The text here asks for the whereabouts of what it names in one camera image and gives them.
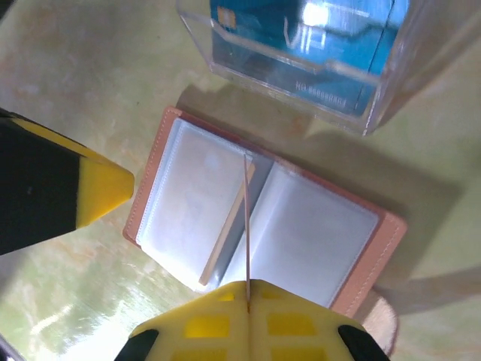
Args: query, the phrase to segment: card holder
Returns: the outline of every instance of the card holder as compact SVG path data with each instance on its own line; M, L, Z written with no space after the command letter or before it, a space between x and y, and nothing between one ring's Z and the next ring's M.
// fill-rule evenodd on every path
M124 236L193 290L245 279L244 155L252 277L352 316L404 221L178 109L165 110Z

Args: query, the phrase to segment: green marble surface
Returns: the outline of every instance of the green marble surface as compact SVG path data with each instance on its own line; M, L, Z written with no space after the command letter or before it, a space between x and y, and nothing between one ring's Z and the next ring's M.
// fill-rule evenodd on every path
M377 283L400 314L394 361L481 359L480 99L481 41L360 139L210 74L173 0L19 0L0 26L0 106L137 185L178 103L405 217ZM0 257L0 333L27 359L113 359L134 325L195 296L122 238L130 205Z

